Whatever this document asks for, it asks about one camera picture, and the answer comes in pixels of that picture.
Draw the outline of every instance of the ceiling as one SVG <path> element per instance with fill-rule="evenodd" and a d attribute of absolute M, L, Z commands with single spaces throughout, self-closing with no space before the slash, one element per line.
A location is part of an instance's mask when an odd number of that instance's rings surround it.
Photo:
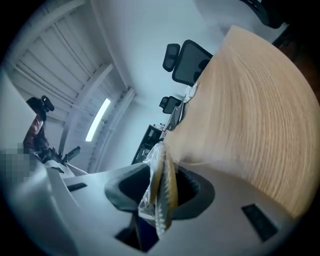
<path fill-rule="evenodd" d="M 272 42 L 285 29 L 263 25 L 239 0 L 97 0 L 109 47 L 136 100 L 157 108 L 164 96 L 184 95 L 162 68 L 167 44 L 191 39 L 214 54 L 231 25 Z"/>
<path fill-rule="evenodd" d="M 49 0 L 21 28 L 4 61 L 25 100 L 46 95 L 55 106 L 45 124 L 49 146 L 64 153 L 80 146 L 70 163 L 92 172 L 104 147 L 106 124 L 128 90 L 99 34 L 90 1 Z M 105 99 L 111 103 L 87 142 Z"/>

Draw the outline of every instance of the wooden desk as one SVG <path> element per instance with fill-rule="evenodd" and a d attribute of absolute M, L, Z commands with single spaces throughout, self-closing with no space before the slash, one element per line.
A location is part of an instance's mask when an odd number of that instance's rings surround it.
<path fill-rule="evenodd" d="M 320 107 L 277 48 L 233 26 L 166 136 L 175 162 L 207 163 L 303 213 L 320 177 Z"/>

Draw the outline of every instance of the office chair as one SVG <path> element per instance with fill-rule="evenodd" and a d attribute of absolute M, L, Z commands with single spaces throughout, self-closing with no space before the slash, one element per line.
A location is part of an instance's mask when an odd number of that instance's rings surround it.
<path fill-rule="evenodd" d="M 262 0 L 259 2 L 258 0 L 239 0 L 245 3 L 250 9 L 257 15 L 260 21 L 273 29 L 278 29 L 284 19 L 280 16 L 279 12 L 273 1 L 270 0 Z"/>
<path fill-rule="evenodd" d="M 179 106 L 181 102 L 182 101 L 180 99 L 177 99 L 173 96 L 163 97 L 159 104 L 159 107 L 163 109 L 162 110 L 163 113 L 171 114 L 174 111 L 175 106 Z"/>
<path fill-rule="evenodd" d="M 162 66 L 168 72 L 173 71 L 175 82 L 192 87 L 213 55 L 192 40 L 184 41 L 179 50 L 179 44 L 168 44 Z"/>

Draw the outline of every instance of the ceiling light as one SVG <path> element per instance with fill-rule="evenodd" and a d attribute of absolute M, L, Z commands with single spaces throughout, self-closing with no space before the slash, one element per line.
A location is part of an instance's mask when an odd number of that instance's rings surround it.
<path fill-rule="evenodd" d="M 107 107 L 109 106 L 110 104 L 110 100 L 108 100 L 107 98 L 105 99 L 104 103 L 102 104 L 102 106 L 100 107 L 98 113 L 96 114 L 92 124 L 91 124 L 91 127 L 89 129 L 89 132 L 85 138 L 85 141 L 86 142 L 90 142 L 92 140 L 92 137 L 94 136 L 95 134 L 95 131 L 98 127 L 98 124 L 100 123 L 100 120 L 101 118 L 103 117 Z"/>

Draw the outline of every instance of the transparent plastic bag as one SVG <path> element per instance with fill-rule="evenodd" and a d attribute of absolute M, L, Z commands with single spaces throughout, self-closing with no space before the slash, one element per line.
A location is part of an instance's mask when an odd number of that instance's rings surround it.
<path fill-rule="evenodd" d="M 176 169 L 172 157 L 161 141 L 143 161 L 150 167 L 150 184 L 138 206 L 138 214 L 156 228 L 159 238 L 171 225 L 171 213 L 178 206 Z"/>

